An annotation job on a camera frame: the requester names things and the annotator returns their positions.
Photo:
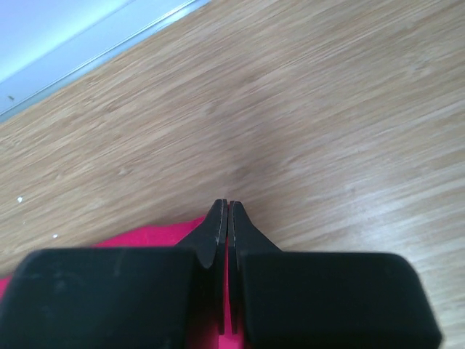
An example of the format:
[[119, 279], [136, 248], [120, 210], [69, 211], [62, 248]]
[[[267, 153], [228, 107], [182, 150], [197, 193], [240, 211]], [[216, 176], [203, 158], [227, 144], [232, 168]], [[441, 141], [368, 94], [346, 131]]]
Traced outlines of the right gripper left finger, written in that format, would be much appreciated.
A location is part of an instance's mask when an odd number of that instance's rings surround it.
[[225, 330], [225, 200], [180, 242], [41, 249], [1, 299], [3, 348], [209, 348]]

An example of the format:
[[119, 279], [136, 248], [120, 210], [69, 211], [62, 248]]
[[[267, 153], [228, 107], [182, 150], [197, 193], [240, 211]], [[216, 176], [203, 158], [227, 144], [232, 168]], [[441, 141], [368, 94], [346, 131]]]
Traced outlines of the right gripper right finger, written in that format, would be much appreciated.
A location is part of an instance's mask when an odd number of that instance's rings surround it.
[[250, 348], [438, 348], [413, 266], [383, 252], [285, 252], [228, 209], [232, 325]]

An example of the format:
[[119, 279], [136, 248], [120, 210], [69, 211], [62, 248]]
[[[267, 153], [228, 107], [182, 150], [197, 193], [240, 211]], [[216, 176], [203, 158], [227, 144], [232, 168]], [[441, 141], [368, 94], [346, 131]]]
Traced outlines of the red t shirt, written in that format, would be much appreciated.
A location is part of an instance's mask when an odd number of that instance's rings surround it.
[[188, 288], [178, 244], [200, 220], [149, 225], [91, 247], [31, 252], [1, 280], [3, 348], [243, 348], [231, 315]]

